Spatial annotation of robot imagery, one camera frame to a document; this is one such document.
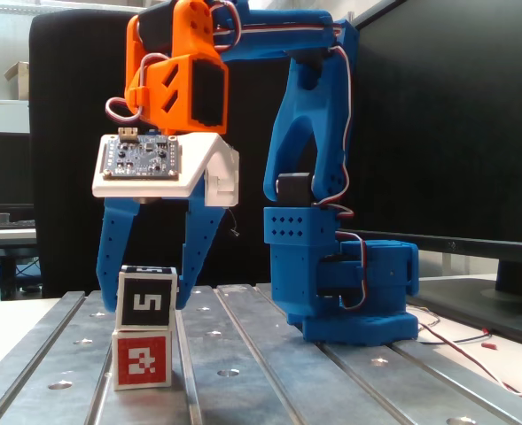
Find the blue gripper, black servo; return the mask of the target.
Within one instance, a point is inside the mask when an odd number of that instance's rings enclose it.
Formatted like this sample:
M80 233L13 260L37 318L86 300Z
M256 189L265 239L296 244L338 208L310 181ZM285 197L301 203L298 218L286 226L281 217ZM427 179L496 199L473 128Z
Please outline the blue gripper, black servo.
M157 128L144 135L171 135ZM119 272L140 204L132 198L108 197L97 255L96 274L105 309L113 313L117 306ZM196 285L215 234L225 214L223 207L190 205L186 213L182 272L179 278L176 309L183 310Z

